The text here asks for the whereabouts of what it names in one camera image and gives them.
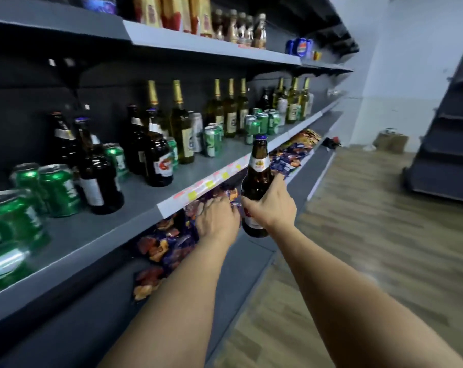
laminate floor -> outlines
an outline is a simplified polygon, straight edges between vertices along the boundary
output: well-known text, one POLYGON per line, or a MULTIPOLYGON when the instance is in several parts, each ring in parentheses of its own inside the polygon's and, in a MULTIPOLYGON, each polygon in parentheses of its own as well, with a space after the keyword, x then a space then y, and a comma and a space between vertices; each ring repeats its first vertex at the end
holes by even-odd
MULTIPOLYGON (((463 205, 400 189, 412 155, 341 149, 297 227, 406 305, 463 356, 463 205)), ((281 255, 215 368, 333 367, 281 255)))

yellow price label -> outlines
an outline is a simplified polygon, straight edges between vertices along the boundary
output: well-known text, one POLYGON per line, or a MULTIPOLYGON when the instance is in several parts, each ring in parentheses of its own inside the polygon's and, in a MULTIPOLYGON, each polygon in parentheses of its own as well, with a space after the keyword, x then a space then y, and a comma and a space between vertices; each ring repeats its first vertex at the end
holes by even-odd
POLYGON ((189 201, 194 201, 196 200, 198 197, 198 194, 196 191, 191 191, 187 194, 187 198, 189 199, 189 201))

hand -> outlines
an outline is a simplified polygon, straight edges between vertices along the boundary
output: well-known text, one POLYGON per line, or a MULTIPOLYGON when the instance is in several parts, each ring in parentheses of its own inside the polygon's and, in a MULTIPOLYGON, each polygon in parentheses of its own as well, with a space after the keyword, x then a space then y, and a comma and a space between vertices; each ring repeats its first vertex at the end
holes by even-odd
POLYGON ((242 205, 249 211, 254 220, 268 232, 274 227, 294 226, 296 204, 286 190, 286 183, 284 183, 282 174, 276 174, 260 201, 250 200, 242 196, 242 205))
POLYGON ((214 241, 232 245, 240 228, 240 212, 230 204, 227 196, 210 199, 196 218, 199 238, 212 237, 214 241))

forearm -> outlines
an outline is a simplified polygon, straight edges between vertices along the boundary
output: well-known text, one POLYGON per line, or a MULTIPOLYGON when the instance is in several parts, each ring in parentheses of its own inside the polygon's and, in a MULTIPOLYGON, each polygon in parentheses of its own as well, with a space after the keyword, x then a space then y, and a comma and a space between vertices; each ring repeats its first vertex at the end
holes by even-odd
POLYGON ((228 246, 205 238, 151 296, 101 368, 203 367, 228 246))
POLYGON ((463 366, 418 317, 298 229, 271 236, 337 366, 463 366))

blue can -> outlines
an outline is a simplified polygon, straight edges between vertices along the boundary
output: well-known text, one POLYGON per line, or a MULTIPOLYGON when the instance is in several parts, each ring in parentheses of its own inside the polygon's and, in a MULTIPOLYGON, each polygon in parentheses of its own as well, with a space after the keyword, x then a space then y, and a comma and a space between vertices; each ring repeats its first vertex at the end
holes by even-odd
POLYGON ((288 41, 286 41, 286 50, 285 50, 285 54, 289 54, 289 55, 292 55, 292 54, 293 54, 293 44, 294 44, 294 40, 288 40, 288 41))
POLYGON ((300 58, 307 54, 307 39, 299 37, 293 44, 293 55, 297 55, 300 58))
POLYGON ((313 59, 314 58, 314 41, 312 39, 307 40, 307 53, 305 56, 308 59, 313 59))

